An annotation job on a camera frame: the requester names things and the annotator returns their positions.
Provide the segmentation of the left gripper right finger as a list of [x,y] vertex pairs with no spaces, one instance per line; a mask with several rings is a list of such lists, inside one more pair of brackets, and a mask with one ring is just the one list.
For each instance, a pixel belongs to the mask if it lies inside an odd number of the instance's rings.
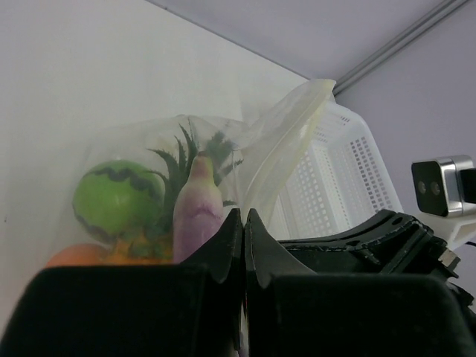
[[355,286],[280,279],[281,244],[251,210],[244,233],[251,356],[475,354],[473,297],[451,279]]

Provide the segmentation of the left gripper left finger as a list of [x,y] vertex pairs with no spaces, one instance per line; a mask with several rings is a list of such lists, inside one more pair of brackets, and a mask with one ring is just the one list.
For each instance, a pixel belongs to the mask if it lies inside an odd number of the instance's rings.
[[48,268],[20,298],[3,356],[236,356],[243,226],[232,210],[183,263]]

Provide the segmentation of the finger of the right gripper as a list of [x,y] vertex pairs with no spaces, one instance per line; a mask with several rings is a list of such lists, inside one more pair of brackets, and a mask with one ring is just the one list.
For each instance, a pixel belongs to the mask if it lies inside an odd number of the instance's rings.
[[460,259],[414,216],[381,210],[348,231],[282,242],[277,277],[330,286],[415,279],[446,283]]

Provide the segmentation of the fake pineapple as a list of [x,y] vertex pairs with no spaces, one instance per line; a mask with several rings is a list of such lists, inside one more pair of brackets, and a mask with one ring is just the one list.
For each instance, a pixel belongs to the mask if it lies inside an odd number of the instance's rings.
[[201,138],[196,126],[181,125],[176,154],[153,148],[167,170],[150,170],[164,183],[161,210],[150,223],[116,236],[106,256],[108,264],[152,265],[180,263],[218,232],[227,208],[237,201],[225,195],[222,183],[243,160],[224,131]]

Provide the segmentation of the purple fake eggplant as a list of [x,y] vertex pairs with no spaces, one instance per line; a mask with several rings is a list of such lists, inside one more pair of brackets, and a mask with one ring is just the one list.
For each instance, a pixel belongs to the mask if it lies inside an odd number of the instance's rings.
[[214,181],[213,162],[199,152],[173,211],[173,262],[181,263],[201,248],[223,221],[222,194]]

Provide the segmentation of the clear polka dot zip bag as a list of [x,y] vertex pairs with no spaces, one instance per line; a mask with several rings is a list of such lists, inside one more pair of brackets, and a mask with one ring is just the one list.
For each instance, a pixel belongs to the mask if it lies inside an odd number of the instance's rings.
[[113,264],[180,263],[234,208],[269,219],[334,86],[305,82],[253,123],[177,115],[110,129],[89,148],[75,218]]

